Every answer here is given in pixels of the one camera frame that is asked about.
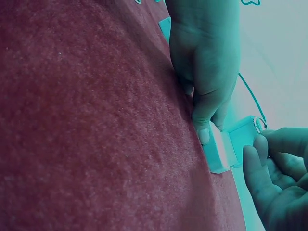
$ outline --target hand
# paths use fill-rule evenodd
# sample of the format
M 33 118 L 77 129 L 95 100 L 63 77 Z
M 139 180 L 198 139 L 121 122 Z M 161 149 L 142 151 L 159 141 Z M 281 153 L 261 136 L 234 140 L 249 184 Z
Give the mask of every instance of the hand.
M 236 30 L 214 35 L 173 21 L 170 55 L 185 93 L 194 89 L 192 121 L 207 144 L 210 120 L 223 129 L 239 71 L 239 36 Z
M 266 130 L 243 152 L 245 182 L 265 229 L 308 230 L 308 128 Z

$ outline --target cord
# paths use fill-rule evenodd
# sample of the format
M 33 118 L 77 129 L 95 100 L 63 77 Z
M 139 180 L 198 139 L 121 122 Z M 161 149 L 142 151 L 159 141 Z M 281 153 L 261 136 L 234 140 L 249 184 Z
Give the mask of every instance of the cord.
M 247 87 L 247 89 L 249 90 L 249 92 L 250 92 L 252 98 L 254 99 L 254 101 L 255 101 L 256 104 L 257 104 L 257 107 L 258 107 L 258 109 L 259 109 L 259 112 L 260 112 L 261 115 L 262 115 L 263 120 L 266 122 L 265 115 L 263 114 L 263 111 L 262 111 L 262 109 L 261 109 L 261 107 L 260 107 L 260 105 L 259 105 L 257 99 L 255 98 L 255 95 L 252 93 L 250 87 L 248 86 L 247 82 L 245 81 L 245 79 L 243 78 L 243 76 L 241 75 L 241 73 L 239 73 L 239 77 L 242 79 L 242 81 L 243 81 L 244 84 L 246 85 L 246 87 Z

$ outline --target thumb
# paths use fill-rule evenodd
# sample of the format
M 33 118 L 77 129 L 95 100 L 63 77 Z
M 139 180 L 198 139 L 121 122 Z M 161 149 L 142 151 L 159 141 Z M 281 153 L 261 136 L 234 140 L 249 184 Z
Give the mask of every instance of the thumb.
M 194 94 L 192 122 L 202 145 L 209 143 L 209 122 L 219 107 L 219 105 L 215 105 L 212 102 L 206 95 L 196 98 Z

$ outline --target red fabric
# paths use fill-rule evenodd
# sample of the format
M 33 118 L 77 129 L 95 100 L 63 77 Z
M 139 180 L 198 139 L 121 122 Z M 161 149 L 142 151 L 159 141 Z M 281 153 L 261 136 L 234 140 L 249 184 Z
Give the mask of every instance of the red fabric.
M 1 231 L 242 231 L 158 22 L 163 2 L 0 1 Z

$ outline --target finger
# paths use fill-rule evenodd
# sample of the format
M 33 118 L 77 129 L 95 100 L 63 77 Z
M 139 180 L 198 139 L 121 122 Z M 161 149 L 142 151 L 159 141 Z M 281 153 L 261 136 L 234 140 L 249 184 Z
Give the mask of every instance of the finger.
M 192 113 L 192 121 L 197 130 L 201 144 L 206 145 L 209 142 L 209 121 L 219 108 L 221 102 L 217 100 L 217 96 L 207 94 L 200 96 L 194 91 L 194 109 Z
M 179 83 L 184 90 L 186 95 L 190 95 L 193 90 L 193 82 L 184 78 L 184 77 L 179 77 Z
M 273 184 L 277 185 L 282 190 L 296 185 L 296 181 L 292 177 L 283 174 L 273 159 L 269 158 L 266 162 L 269 169 L 269 176 Z
M 268 153 L 269 153 L 269 148 L 268 148 L 268 141 L 266 138 L 262 135 L 257 135 L 253 146 L 256 148 L 259 158 L 260 158 L 260 163 L 263 167 L 267 167 L 266 165 L 266 160 L 268 158 Z
M 295 181 L 299 181 L 307 173 L 302 157 L 273 151 L 270 152 L 270 156 L 280 171 Z
M 290 153 L 304 157 L 308 145 L 308 128 L 281 128 L 273 132 L 263 132 L 271 152 Z
M 252 146 L 243 148 L 243 172 L 257 212 L 263 219 L 267 208 L 281 189 L 272 184 L 266 168 L 260 162 L 257 150 Z
M 213 114 L 211 121 L 216 125 L 216 127 L 222 131 L 224 121 L 227 116 L 228 108 L 229 108 L 230 99 L 223 103 Z

